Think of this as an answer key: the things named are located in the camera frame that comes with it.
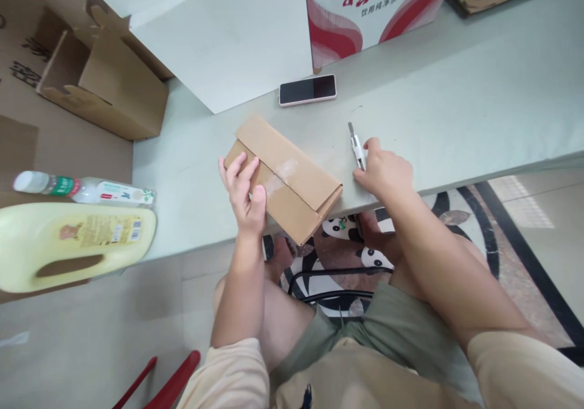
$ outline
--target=red chair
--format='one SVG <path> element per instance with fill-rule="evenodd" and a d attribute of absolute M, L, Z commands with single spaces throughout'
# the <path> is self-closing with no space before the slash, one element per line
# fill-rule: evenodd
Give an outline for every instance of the red chair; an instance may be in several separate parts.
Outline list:
<path fill-rule="evenodd" d="M 122 406 L 126 404 L 131 395 L 136 391 L 140 383 L 146 378 L 151 369 L 156 365 L 157 357 L 153 357 L 146 365 L 146 368 L 140 373 L 138 378 L 132 386 L 126 391 L 123 397 L 116 403 L 113 409 L 122 409 Z M 176 370 L 172 375 L 170 380 L 162 387 L 160 392 L 156 394 L 156 397 L 148 403 L 144 409 L 171 409 L 173 404 L 181 395 L 184 387 L 190 379 L 190 376 L 195 372 L 196 367 L 201 361 L 201 353 L 198 351 L 192 351 L 189 356 L 185 359 L 182 365 Z"/>

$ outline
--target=box cutter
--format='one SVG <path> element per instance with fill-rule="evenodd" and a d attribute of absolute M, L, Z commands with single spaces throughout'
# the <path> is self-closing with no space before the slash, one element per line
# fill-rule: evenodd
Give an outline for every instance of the box cutter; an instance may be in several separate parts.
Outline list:
<path fill-rule="evenodd" d="M 351 134 L 351 146 L 353 147 L 353 153 L 355 154 L 355 159 L 357 160 L 357 167 L 365 171 L 365 155 L 363 154 L 363 149 L 361 148 L 359 137 L 353 130 L 353 124 L 351 122 L 349 122 L 349 131 Z"/>

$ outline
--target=shirt sleeve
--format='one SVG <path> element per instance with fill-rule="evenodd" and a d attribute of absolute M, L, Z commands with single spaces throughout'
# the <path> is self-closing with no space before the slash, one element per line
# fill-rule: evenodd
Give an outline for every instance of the shirt sleeve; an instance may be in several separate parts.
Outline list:
<path fill-rule="evenodd" d="M 268 371 L 258 339 L 210 348 L 190 378 L 177 409 L 253 408 L 269 404 Z"/>
<path fill-rule="evenodd" d="M 584 371 L 528 336 L 487 332 L 468 345 L 487 408 L 583 408 Z"/>

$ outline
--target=panda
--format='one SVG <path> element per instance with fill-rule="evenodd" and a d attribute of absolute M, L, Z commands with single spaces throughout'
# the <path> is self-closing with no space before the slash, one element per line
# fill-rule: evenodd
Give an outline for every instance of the panda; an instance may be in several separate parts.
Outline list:
<path fill-rule="evenodd" d="M 394 268 L 385 255 L 366 246 L 362 250 L 358 250 L 356 255 L 361 259 L 361 262 L 365 267 L 384 266 L 390 269 Z"/>
<path fill-rule="evenodd" d="M 341 229 L 341 222 L 345 226 L 344 229 Z M 355 216 L 353 215 L 337 217 L 324 221 L 322 223 L 322 236 L 336 237 L 337 239 L 363 243 L 363 239 L 357 230 Z"/>

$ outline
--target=tiled floor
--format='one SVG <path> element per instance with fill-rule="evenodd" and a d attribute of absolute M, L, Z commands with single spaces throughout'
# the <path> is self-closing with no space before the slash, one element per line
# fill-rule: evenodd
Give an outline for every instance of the tiled floor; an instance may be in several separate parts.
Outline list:
<path fill-rule="evenodd" d="M 549 277 L 584 323 L 584 168 L 490 181 Z"/>
<path fill-rule="evenodd" d="M 584 321 L 584 169 L 492 181 L 553 282 Z M 138 265 L 89 285 L 0 305 L 0 407 L 108 408 L 148 359 L 149 386 L 127 408 L 142 407 L 187 353 L 206 355 L 212 296 L 233 244 Z"/>
<path fill-rule="evenodd" d="M 187 354 L 209 347 L 215 285 L 233 244 L 127 269 L 88 285 L 0 305 L 0 407 L 108 408 L 148 360 L 125 408 L 141 408 Z"/>

